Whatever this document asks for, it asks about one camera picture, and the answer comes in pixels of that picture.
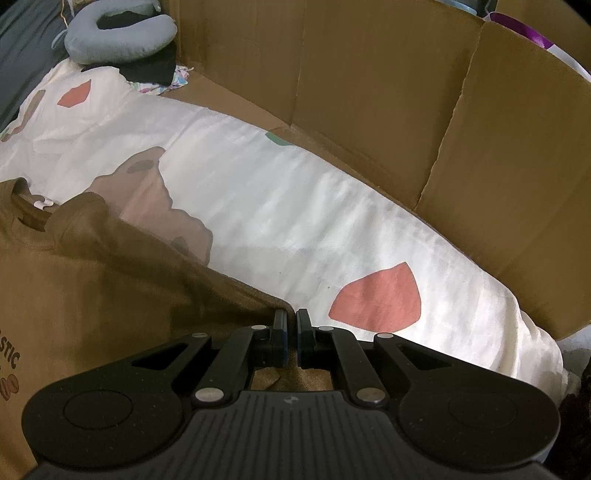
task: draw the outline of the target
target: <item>brown shirt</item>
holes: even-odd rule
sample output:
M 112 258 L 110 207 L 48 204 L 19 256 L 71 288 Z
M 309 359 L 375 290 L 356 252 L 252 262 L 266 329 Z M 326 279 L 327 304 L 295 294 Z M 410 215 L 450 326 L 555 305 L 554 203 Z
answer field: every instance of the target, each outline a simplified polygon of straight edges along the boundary
M 95 193 L 43 212 L 0 183 L 0 478 L 35 461 L 27 400 L 61 378 L 194 331 L 269 323 L 284 302 L 184 258 L 114 217 Z

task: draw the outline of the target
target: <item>mattress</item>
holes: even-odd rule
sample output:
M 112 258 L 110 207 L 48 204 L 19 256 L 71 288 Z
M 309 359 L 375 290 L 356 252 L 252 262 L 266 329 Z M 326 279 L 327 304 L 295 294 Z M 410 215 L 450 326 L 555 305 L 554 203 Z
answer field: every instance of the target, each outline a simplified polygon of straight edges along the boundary
M 0 138 L 0 180 L 57 203 L 91 190 L 181 254 L 307 308 L 315 326 L 406 339 L 556 403 L 556 342 L 437 232 L 318 156 L 231 116 L 65 60 Z

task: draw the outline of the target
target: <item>cardboard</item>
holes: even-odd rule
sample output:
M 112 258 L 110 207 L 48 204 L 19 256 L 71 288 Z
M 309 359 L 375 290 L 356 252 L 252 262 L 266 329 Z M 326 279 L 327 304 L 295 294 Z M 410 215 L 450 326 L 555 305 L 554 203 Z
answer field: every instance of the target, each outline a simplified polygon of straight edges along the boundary
M 203 73 L 168 96 L 270 130 L 414 211 L 555 338 L 588 324 L 591 86 L 567 65 L 434 0 L 167 8 Z
M 498 0 L 496 11 L 537 30 L 591 71 L 591 27 L 564 0 Z

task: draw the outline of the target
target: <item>clothing tag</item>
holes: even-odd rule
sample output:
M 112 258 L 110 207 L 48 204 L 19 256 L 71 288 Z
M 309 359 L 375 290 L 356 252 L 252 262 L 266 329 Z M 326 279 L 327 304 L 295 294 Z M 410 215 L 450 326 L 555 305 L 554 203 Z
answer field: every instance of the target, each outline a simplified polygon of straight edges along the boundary
M 50 207 L 54 204 L 53 200 L 46 197 L 43 198 L 43 201 L 37 200 L 35 203 L 33 203 L 33 206 L 40 210 L 43 210 L 45 207 Z

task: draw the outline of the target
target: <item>neck pillow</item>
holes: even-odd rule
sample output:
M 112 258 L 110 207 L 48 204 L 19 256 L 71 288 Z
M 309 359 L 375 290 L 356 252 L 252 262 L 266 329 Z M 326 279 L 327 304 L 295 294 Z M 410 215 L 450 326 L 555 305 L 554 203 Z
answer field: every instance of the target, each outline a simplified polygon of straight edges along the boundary
M 88 65 L 144 59 L 162 50 L 177 34 L 177 26 L 168 15 L 156 15 L 124 28 L 97 27 L 105 15 L 125 11 L 155 15 L 161 8 L 158 0 L 97 0 L 84 7 L 65 31 L 64 45 L 72 60 Z

